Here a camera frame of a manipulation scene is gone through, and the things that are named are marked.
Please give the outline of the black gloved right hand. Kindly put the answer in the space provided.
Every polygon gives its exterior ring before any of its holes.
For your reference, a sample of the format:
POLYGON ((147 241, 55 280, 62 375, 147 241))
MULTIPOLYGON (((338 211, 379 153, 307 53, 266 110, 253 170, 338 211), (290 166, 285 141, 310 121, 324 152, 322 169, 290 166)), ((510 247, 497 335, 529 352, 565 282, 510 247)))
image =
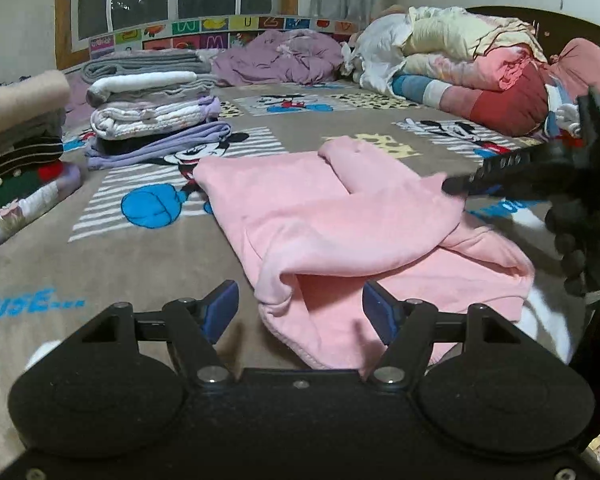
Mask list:
POLYGON ((566 196, 550 200, 545 225, 562 256, 565 289, 571 296, 600 292, 600 203, 566 196))

